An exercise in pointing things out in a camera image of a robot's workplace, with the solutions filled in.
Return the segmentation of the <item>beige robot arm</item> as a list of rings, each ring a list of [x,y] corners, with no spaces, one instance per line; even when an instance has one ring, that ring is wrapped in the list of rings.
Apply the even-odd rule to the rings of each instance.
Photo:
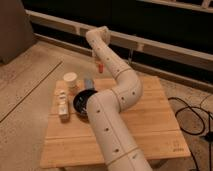
[[[108,46],[109,39],[106,26],[86,33],[94,54],[116,81],[114,87],[88,99],[88,118],[109,171],[153,171],[120,115],[139,101],[142,84],[135,71]]]

